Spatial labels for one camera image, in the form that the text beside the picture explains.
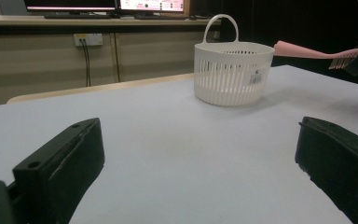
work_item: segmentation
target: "label on basket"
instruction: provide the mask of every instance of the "label on basket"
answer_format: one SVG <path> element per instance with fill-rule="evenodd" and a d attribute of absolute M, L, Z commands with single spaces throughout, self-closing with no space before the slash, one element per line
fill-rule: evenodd
<path fill-rule="evenodd" d="M 249 85 L 257 84 L 263 80 L 263 74 L 260 70 L 255 70 L 251 75 L 251 80 L 249 81 Z"/>

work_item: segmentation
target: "computer monitor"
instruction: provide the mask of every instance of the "computer monitor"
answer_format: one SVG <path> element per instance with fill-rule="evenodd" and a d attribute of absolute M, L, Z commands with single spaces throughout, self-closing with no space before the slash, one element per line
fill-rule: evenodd
<path fill-rule="evenodd" d="M 112 12 L 115 0 L 24 0 L 29 12 Z"/>
<path fill-rule="evenodd" d="M 119 14 L 185 13 L 188 0 L 117 0 Z"/>

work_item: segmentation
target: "electrical socket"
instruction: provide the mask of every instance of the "electrical socket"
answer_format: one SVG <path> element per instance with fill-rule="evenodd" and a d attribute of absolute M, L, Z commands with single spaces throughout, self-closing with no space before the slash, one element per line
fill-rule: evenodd
<path fill-rule="evenodd" d="M 102 34 L 74 34 L 75 46 L 83 46 L 80 40 L 85 40 L 87 46 L 99 46 L 103 44 Z"/>

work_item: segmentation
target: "basket handle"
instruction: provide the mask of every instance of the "basket handle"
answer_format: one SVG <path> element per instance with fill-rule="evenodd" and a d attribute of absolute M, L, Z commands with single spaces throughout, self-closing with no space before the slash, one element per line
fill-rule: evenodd
<path fill-rule="evenodd" d="M 234 19 L 232 19 L 232 17 L 230 17 L 230 16 L 228 16 L 226 14 L 218 14 L 218 15 L 215 15 L 213 18 L 211 18 L 211 20 L 208 22 L 208 25 L 206 26 L 206 30 L 205 30 L 204 39 L 202 41 L 202 44 L 207 43 L 206 42 L 206 35 L 208 34 L 209 28 L 211 27 L 211 25 L 215 21 L 217 21 L 217 19 L 220 19 L 220 18 L 227 18 L 229 21 L 232 22 L 232 24 L 234 25 L 235 34 L 236 34 L 234 42 L 238 42 L 238 26 L 237 26 L 237 23 L 234 21 Z"/>

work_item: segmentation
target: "plastic basket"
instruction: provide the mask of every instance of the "plastic basket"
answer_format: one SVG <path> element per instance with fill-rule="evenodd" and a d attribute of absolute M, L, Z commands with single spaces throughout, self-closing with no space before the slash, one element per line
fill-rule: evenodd
<path fill-rule="evenodd" d="M 207 43 L 210 26 L 219 18 L 229 19 L 236 39 L 229 43 Z M 247 105 L 257 101 L 267 82 L 275 49 L 238 41 L 237 23 L 228 15 L 214 16 L 203 42 L 195 45 L 194 92 L 202 101 L 221 106 Z"/>

